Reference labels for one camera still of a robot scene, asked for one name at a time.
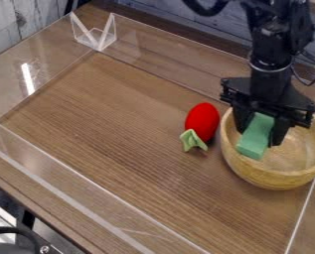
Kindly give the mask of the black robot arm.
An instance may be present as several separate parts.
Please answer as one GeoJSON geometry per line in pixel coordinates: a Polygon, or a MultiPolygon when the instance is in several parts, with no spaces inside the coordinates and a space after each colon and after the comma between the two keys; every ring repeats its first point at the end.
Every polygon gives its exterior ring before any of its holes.
{"type": "Polygon", "coordinates": [[[221,80],[221,100],[233,108],[239,133],[256,114],[273,119],[266,144],[277,146],[289,128],[310,126],[315,114],[315,101],[292,84],[297,77],[294,58],[308,55],[305,47],[313,41],[309,0],[215,0],[211,7],[202,6],[198,0],[182,0],[203,17],[218,15],[233,1],[238,2],[246,16],[250,75],[221,80]]]}

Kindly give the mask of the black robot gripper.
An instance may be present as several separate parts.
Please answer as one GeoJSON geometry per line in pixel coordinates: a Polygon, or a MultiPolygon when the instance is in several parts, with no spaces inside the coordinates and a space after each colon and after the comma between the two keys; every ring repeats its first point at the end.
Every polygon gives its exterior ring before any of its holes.
{"type": "Polygon", "coordinates": [[[243,132],[254,113],[273,118],[268,146],[278,146],[293,126],[309,128],[315,101],[292,84],[293,60],[262,65],[249,61],[249,77],[221,79],[221,101],[233,108],[235,129],[243,132]]]}

